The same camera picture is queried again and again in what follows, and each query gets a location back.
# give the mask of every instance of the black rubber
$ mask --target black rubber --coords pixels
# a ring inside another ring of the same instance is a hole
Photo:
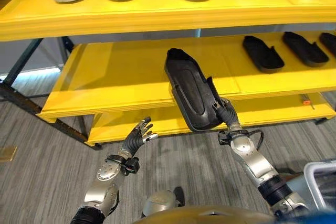
[[[149,123],[152,119],[148,116],[144,119],[146,123]],[[134,128],[131,133],[126,137],[125,141],[122,144],[122,148],[127,150],[132,154],[138,151],[138,149],[143,145],[141,130]]]
[[[234,123],[239,123],[238,115],[235,108],[230,102],[223,102],[225,106],[216,107],[217,116],[220,118],[228,127]]]
[[[257,37],[245,36],[243,47],[261,72],[275,73],[281,70],[285,65],[275,48],[273,46],[268,48],[268,46]]]
[[[279,175],[267,180],[258,187],[263,198],[273,206],[275,203],[284,199],[292,193],[292,190],[287,186],[286,181]]]
[[[287,31],[282,37],[285,44],[309,67],[321,67],[329,61],[328,56],[314,42],[309,43],[302,36]]]
[[[189,129],[194,132],[210,130],[222,123],[213,104],[222,101],[212,78],[205,78],[198,63],[182,49],[167,52],[165,72],[172,93]]]
[[[81,207],[73,217],[70,224],[102,224],[105,216],[94,207]]]
[[[330,33],[321,33],[320,41],[336,57],[336,36],[334,34],[330,34]]]

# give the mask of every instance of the shelf leg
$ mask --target shelf leg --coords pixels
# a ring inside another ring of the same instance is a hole
[[[66,51],[66,47],[64,46],[63,40],[62,40],[61,37],[58,37],[56,39],[57,39],[57,44],[58,44],[59,51],[61,53],[63,63],[65,64],[68,60],[68,54],[67,54],[67,51]]]
[[[80,131],[82,132],[82,134],[84,136],[86,136],[86,138],[88,138],[88,132],[87,132],[86,126],[85,126],[84,116],[79,115],[77,118],[78,118],[78,123],[79,123]]]
[[[0,95],[7,101],[15,104],[16,106],[28,112],[29,114],[47,123],[46,121],[36,116],[36,114],[40,113],[42,110],[42,108],[38,104],[33,102],[31,99],[25,97],[23,94],[12,88],[10,85],[6,84],[1,79],[0,79]],[[47,124],[65,133],[66,135],[74,138],[75,140],[79,141],[85,146],[89,147],[87,144],[85,144],[85,142],[88,140],[87,136],[80,133],[79,131],[76,131],[74,128],[70,127],[68,124],[62,122],[61,120],[57,119],[55,123],[47,123]],[[98,145],[92,148],[94,150],[98,150],[99,147],[100,146]]]
[[[30,59],[30,57],[35,52],[38,45],[40,45],[41,41],[43,39],[33,39],[29,46],[26,48],[26,50],[22,53],[20,58],[16,61],[12,69],[9,71],[8,75],[6,76],[4,82],[6,82],[8,85],[12,85],[15,81],[18,74],[21,72],[21,70],[26,65],[27,61]]]

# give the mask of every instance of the robot finger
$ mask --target robot finger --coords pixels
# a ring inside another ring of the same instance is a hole
[[[151,123],[150,125],[146,126],[141,130],[141,135],[144,135],[151,127],[153,127],[153,124]]]
[[[146,134],[145,136],[143,136],[142,138],[142,142],[145,144],[153,139],[157,139],[159,137],[158,134],[153,133],[153,134]]]

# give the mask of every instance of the metal shelf frame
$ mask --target metal shelf frame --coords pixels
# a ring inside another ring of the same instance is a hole
[[[78,116],[78,122],[79,122],[79,127],[81,129],[81,132],[77,131],[76,129],[74,129],[73,127],[69,126],[68,124],[64,123],[63,121],[59,119],[57,119],[54,123],[48,123],[36,115],[42,111],[42,107],[40,107],[30,98],[24,96],[22,93],[20,93],[18,90],[12,87],[12,84],[14,83],[15,79],[17,78],[19,73],[22,71],[25,64],[28,62],[30,57],[33,55],[34,51],[39,46],[42,40],[43,40],[42,38],[33,39],[31,43],[28,45],[28,47],[26,48],[26,50],[22,53],[20,58],[16,61],[14,66],[11,68],[7,77],[4,80],[0,79],[0,95],[6,101],[15,104],[16,106],[23,109],[27,113],[49,124],[50,126],[63,132],[64,134],[72,137],[73,139],[84,144],[85,146],[93,148],[94,150],[100,150],[101,149],[100,144],[95,144],[93,146],[89,146],[85,144],[85,142],[88,141],[88,133],[87,133],[87,129],[85,126],[83,116]],[[67,60],[66,50],[69,51],[69,53],[71,53],[73,49],[73,43],[68,37],[60,37],[58,38],[58,40],[59,40],[59,45],[60,45],[60,49],[62,52],[62,58],[66,62]]]

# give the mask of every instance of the yellow shelf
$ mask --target yellow shelf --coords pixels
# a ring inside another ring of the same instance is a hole
[[[303,105],[299,95],[285,97],[258,98],[232,102],[243,126],[283,123],[336,116],[336,112],[318,93],[309,95],[314,109]],[[125,139],[132,128],[145,116],[150,115],[153,132],[159,135],[190,132],[178,109],[156,108],[138,111],[98,114],[94,117],[89,140],[86,144],[104,143]]]
[[[304,32],[311,42],[321,32]],[[64,116],[173,106],[164,72],[166,52],[183,48],[212,76],[220,95],[230,100],[275,97],[336,89],[336,58],[311,68],[281,41],[282,33],[256,35],[275,46],[285,62],[279,73],[258,71],[242,47],[244,36],[146,40],[79,45],[72,52],[39,117]]]
[[[336,0],[11,0],[0,10],[0,41],[308,22],[336,22]]]

